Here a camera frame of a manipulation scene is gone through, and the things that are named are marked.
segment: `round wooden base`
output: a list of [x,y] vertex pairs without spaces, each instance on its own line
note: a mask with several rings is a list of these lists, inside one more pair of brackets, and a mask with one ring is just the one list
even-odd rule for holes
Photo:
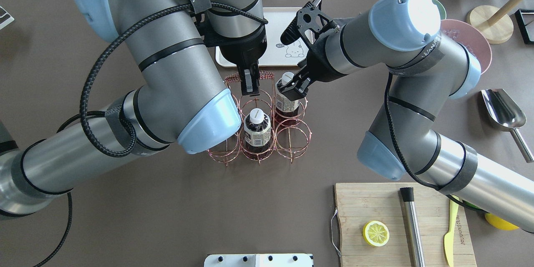
[[473,8],[467,14],[467,23],[477,28],[488,39],[489,43],[504,43],[510,39],[514,32],[514,24],[508,15],[504,15],[493,25],[488,24],[488,19],[498,10],[498,7],[482,5]]

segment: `black muddler tip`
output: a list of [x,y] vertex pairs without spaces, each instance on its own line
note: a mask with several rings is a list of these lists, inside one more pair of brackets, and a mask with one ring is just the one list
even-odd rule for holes
[[402,195],[402,201],[413,201],[413,187],[400,188],[400,194]]

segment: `cartoon drawing on tray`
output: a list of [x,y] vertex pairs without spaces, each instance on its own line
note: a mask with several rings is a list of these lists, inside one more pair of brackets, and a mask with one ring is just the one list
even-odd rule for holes
[[286,46],[286,57],[287,58],[303,58],[304,57],[304,49],[302,48],[302,45],[299,40],[296,40],[291,45]]

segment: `yellow knife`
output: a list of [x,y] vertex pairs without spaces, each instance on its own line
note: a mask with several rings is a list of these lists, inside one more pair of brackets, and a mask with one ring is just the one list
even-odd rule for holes
[[454,257],[452,248],[454,245],[454,225],[456,224],[456,215],[458,214],[458,204],[450,201],[448,205],[448,232],[443,237],[443,246],[445,248],[445,258],[450,267],[454,267]]

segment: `bottle label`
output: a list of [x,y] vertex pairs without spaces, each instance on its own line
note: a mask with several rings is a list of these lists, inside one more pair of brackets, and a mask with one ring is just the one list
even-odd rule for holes
[[268,126],[262,131],[252,131],[245,126],[244,140],[254,147],[261,147],[267,144],[271,140],[271,126]]
[[284,113],[291,113],[299,108],[299,100],[291,101],[277,91],[276,108]]

